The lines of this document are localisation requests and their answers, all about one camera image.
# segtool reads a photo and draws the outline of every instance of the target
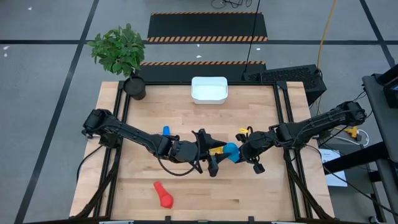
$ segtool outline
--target wooden tabletop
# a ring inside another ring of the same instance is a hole
[[[103,82],[96,107],[113,110],[117,82]],[[267,131],[278,123],[274,92],[271,86],[228,86],[228,98],[223,105],[195,105],[190,86],[147,86],[147,95],[141,101],[131,100],[127,124],[148,133],[161,133],[170,126],[171,134],[194,141],[192,130],[205,128],[215,139],[234,142],[239,128],[252,126],[255,131]],[[295,121],[310,117],[302,83],[288,83],[288,91]],[[287,120],[282,92],[280,92],[284,118]],[[121,99],[119,119],[123,111]],[[87,144],[85,156],[98,147],[98,138]],[[317,147],[315,141],[309,145]],[[192,172],[184,177],[166,173],[157,159],[147,150],[131,141],[124,141],[118,181],[113,204],[114,220],[230,220],[256,221],[294,220],[292,201],[282,148],[273,147],[261,154],[266,169],[255,174],[252,165],[234,164],[224,160],[219,164],[216,177],[210,177],[206,163],[201,163],[203,174]],[[303,168],[309,191],[329,215],[333,214],[330,195],[318,152],[310,147],[302,149]],[[98,187],[104,150],[90,157],[81,168],[70,215],[86,205]],[[171,171],[182,173],[189,164],[164,161]],[[159,205],[153,183],[161,181],[174,197],[173,209]],[[298,190],[302,217],[305,216],[302,194]],[[104,193],[103,205],[108,198]]]

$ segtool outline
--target red bottle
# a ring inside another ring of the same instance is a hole
[[[173,197],[167,193],[167,191],[163,188],[162,184],[157,181],[154,183],[155,190],[159,196],[160,206],[164,208],[172,208],[173,207]]]

